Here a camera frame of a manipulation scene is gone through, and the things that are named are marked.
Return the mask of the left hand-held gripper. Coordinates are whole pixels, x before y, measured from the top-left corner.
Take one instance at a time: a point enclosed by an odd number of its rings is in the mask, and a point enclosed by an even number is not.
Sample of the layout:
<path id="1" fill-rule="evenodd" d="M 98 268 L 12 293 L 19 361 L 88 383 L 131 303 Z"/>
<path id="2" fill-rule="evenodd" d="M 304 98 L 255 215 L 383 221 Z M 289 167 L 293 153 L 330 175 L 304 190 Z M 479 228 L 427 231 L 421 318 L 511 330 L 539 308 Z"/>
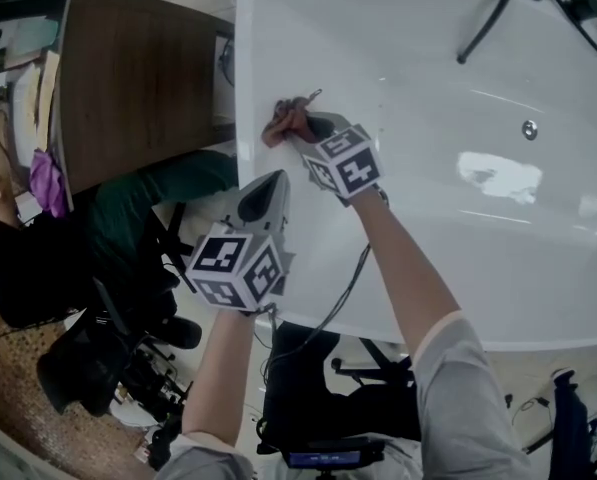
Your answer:
<path id="1" fill-rule="evenodd" d="M 209 306 L 262 313 L 282 296 L 294 255 L 285 250 L 290 180 L 284 170 L 258 177 L 240 192 L 237 216 L 250 231 L 216 223 L 199 238 L 184 276 Z"/>

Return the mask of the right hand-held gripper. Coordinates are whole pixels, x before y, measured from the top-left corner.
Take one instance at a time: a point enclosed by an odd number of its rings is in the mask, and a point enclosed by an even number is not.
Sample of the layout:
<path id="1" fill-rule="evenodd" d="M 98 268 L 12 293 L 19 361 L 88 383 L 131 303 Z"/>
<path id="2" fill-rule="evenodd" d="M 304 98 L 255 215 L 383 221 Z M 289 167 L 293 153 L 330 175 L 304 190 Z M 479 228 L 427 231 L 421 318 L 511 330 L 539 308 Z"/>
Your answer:
<path id="1" fill-rule="evenodd" d="M 377 188 L 383 167 L 374 143 L 360 124 L 341 114 L 308 112 L 304 140 L 295 134 L 288 143 L 300 154 L 315 184 L 333 193 L 345 206 L 368 188 Z"/>

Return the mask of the reddish brown cloth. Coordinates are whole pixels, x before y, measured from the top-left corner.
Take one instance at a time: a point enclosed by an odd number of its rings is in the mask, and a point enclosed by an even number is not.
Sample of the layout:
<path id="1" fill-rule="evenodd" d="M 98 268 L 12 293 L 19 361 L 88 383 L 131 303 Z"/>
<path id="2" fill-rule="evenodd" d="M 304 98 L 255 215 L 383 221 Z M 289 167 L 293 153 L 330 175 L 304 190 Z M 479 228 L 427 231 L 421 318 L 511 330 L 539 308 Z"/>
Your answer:
<path id="1" fill-rule="evenodd" d="M 317 89 L 309 96 L 297 96 L 293 99 L 278 100 L 274 106 L 272 119 L 264 127 L 261 139 L 263 143 L 273 148 L 280 145 L 289 133 L 298 136 L 304 142 L 316 144 L 319 138 L 312 130 L 308 121 L 307 107 L 322 93 Z"/>

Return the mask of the white bathtub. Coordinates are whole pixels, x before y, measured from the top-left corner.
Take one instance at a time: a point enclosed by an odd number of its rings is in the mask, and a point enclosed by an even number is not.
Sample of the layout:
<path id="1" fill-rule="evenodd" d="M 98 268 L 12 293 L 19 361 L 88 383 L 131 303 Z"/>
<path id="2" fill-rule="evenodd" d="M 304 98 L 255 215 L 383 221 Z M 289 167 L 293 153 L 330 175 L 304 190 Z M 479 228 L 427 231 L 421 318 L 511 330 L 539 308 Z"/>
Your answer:
<path id="1" fill-rule="evenodd" d="M 393 212 L 488 349 L 597 345 L 597 56 L 550 2 L 512 0 L 458 63 L 495 2 L 237 0 L 239 174 L 291 183 L 286 319 L 319 324 L 366 243 L 260 138 L 279 99 L 321 89 L 312 109 L 367 130 Z"/>

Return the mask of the person's right forearm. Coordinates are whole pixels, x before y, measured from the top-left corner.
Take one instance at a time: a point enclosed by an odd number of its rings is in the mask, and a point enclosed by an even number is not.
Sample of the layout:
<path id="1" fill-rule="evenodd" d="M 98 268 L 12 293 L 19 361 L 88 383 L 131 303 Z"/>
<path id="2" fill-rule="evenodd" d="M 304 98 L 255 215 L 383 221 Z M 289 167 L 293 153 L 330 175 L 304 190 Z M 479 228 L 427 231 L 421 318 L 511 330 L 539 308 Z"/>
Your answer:
<path id="1" fill-rule="evenodd" d="M 460 307 L 376 189 L 364 190 L 350 203 L 373 249 L 405 344 L 415 357 L 433 327 Z"/>

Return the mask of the person's left forearm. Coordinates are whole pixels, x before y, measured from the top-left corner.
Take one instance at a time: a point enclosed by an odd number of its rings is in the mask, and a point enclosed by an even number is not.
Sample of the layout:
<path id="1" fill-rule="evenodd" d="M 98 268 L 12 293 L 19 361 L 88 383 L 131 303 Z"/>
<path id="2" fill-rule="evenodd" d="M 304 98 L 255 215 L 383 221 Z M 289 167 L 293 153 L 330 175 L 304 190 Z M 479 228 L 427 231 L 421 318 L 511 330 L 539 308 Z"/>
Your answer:
<path id="1" fill-rule="evenodd" d="M 182 416 L 186 435 L 207 433 L 233 446 L 242 422 L 255 320 L 218 312 Z"/>

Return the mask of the dark wooden cabinet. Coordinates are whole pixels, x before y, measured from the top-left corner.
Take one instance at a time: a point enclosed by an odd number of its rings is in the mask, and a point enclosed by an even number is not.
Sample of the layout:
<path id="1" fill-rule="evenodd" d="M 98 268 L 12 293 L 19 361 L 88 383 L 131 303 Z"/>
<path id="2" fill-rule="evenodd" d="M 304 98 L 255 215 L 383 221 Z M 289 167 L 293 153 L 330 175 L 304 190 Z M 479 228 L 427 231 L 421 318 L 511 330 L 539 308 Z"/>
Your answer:
<path id="1" fill-rule="evenodd" d="M 214 75 L 217 41 L 234 32 L 161 0 L 67 0 L 52 109 L 66 196 L 231 140 Z"/>

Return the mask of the purple cloth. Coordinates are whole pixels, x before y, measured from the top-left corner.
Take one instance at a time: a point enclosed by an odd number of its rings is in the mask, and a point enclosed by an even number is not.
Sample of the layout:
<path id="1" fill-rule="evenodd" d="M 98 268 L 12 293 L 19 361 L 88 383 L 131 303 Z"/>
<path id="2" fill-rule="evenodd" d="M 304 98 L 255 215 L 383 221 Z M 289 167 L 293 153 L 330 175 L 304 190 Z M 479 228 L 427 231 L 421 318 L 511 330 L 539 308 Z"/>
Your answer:
<path id="1" fill-rule="evenodd" d="M 65 180 L 52 155 L 35 149 L 30 167 L 30 191 L 43 212 L 54 218 L 68 213 Z"/>

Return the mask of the black office chair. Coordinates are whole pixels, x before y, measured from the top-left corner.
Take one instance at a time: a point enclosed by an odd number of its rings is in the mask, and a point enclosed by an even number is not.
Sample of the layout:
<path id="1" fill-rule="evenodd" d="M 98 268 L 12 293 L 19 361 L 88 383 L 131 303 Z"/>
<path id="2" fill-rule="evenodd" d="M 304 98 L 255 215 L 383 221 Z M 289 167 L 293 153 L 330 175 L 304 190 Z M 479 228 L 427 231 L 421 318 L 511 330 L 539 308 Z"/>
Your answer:
<path id="1" fill-rule="evenodd" d="M 128 292 L 93 278 L 89 306 L 38 360 L 39 382 L 58 413 L 78 403 L 100 417 L 124 388 L 159 423 L 181 414 L 187 392 L 177 384 L 174 354 L 161 348 L 192 350 L 202 338 L 197 323 L 178 316 L 173 295 L 194 250 L 179 237 L 185 209 L 176 204 L 167 225 L 149 214 L 142 276 Z"/>

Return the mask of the pile of black chair parts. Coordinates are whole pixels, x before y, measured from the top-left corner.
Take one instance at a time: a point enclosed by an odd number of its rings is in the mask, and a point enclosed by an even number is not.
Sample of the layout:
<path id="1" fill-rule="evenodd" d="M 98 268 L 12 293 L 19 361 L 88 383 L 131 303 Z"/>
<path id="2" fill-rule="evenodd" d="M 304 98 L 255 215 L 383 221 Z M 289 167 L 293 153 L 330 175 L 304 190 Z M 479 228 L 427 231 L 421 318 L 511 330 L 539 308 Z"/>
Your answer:
<path id="1" fill-rule="evenodd" d="M 108 412 L 126 427 L 145 432 L 138 457 L 160 470 L 172 457 L 193 382 L 178 374 L 176 356 L 139 347 L 120 375 Z"/>

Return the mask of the light wooden board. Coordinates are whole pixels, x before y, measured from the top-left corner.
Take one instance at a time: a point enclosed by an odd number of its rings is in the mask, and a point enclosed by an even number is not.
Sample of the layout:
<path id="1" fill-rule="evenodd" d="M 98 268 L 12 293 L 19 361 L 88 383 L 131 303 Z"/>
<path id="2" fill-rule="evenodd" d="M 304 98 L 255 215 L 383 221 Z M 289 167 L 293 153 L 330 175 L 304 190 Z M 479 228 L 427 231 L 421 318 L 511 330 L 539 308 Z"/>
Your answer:
<path id="1" fill-rule="evenodd" d="M 60 63 L 60 55 L 53 51 L 46 53 L 37 98 L 37 140 L 47 140 L 50 124 L 52 98 Z"/>

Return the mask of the white sink basin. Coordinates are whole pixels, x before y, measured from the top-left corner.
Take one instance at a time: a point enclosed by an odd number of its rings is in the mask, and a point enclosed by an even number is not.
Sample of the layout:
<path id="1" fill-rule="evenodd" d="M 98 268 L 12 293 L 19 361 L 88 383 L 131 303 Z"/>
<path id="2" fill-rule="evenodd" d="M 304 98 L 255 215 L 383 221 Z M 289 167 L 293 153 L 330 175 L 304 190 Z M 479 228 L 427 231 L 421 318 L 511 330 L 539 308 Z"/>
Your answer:
<path id="1" fill-rule="evenodd" d="M 13 82 L 12 115 L 17 133 L 35 135 L 41 68 L 30 63 Z"/>

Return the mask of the person's grey shirt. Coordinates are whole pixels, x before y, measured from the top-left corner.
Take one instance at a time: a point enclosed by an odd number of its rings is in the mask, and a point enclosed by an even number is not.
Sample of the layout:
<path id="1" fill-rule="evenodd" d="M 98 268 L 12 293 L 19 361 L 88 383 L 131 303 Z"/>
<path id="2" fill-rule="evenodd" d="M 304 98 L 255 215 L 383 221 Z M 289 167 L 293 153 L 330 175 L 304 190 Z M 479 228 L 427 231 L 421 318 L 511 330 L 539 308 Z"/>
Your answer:
<path id="1" fill-rule="evenodd" d="M 333 480 L 530 480 L 503 395 L 461 309 L 438 322 L 411 356 L 421 439 L 387 439 L 384 460 Z M 260 466 L 207 433 L 186 435 L 155 480 L 317 480 L 290 470 L 279 449 Z"/>

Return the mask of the black faucet knob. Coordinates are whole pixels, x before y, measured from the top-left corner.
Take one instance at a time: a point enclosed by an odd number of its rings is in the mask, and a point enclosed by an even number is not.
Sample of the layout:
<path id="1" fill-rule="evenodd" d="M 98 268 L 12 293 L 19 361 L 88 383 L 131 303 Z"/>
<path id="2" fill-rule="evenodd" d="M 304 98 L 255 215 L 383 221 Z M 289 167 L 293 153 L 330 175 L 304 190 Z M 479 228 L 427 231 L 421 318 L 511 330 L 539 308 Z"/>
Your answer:
<path id="1" fill-rule="evenodd" d="M 597 0 L 569 0 L 567 9 L 577 23 L 597 18 Z"/>

